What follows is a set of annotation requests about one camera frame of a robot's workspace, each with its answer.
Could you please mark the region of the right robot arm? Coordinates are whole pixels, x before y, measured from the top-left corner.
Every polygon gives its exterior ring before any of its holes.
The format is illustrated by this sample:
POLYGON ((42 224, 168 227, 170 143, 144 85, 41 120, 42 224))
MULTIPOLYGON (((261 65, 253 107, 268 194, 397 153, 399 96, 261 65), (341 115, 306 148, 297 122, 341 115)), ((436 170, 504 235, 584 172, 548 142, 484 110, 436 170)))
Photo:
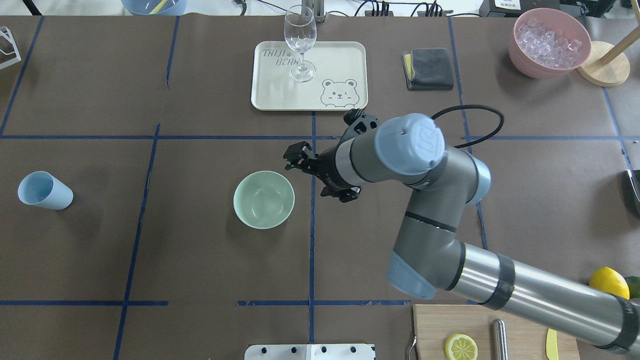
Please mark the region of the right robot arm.
POLYGON ((489 167, 445 142, 429 116, 410 113, 378 123, 360 109, 345 116, 337 145, 314 153, 301 141, 283 154, 286 170, 318 178, 323 197, 347 203, 369 183, 412 189, 386 276, 399 291, 429 300, 448 291, 637 360, 639 305, 507 256, 457 240, 464 208, 489 192, 489 167))

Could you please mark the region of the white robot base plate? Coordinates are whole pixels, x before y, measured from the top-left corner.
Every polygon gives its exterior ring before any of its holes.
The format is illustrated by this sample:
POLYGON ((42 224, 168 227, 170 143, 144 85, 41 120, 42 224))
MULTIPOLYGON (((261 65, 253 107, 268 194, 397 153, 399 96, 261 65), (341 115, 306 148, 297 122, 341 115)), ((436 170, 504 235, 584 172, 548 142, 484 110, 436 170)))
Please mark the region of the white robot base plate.
POLYGON ((375 360, 375 346, 363 342, 324 344, 254 344, 245 360, 375 360))

